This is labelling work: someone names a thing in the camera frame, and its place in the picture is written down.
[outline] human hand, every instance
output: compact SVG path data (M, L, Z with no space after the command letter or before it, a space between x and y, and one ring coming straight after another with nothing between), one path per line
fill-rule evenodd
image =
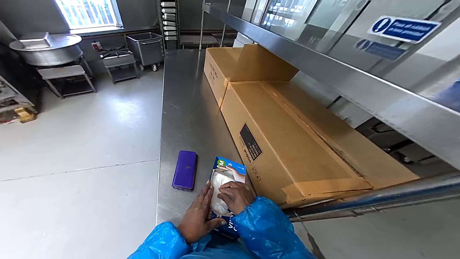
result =
M214 187L208 181L177 227L187 244L195 243L211 230L227 224L223 218L214 218L206 222L213 192Z
M255 197L249 186L242 182L228 182L220 186L220 194L217 195L224 200L229 209L236 215L244 211L246 206L255 201Z

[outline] metal trolley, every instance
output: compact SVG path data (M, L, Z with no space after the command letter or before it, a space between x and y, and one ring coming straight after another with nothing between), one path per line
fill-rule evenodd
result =
M157 71L160 62L165 60L161 35L152 32L126 35L126 42L141 70L151 65L153 71Z

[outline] purple phone case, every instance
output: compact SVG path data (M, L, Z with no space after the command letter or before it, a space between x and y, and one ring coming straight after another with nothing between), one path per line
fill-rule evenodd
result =
M195 184L197 155L192 151L179 151L177 157L176 171L172 186L174 188L193 191Z

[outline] cardboard box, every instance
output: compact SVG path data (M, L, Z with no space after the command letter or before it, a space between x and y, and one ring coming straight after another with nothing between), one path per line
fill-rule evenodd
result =
M219 107L228 82L289 81L298 71L257 44L206 49L204 73Z
M288 84L230 82L222 103L258 195L288 208L418 179Z

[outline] grey floor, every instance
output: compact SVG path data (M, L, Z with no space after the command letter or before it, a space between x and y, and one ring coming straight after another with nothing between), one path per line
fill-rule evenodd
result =
M0 258L126 258L155 227L163 72L0 125Z

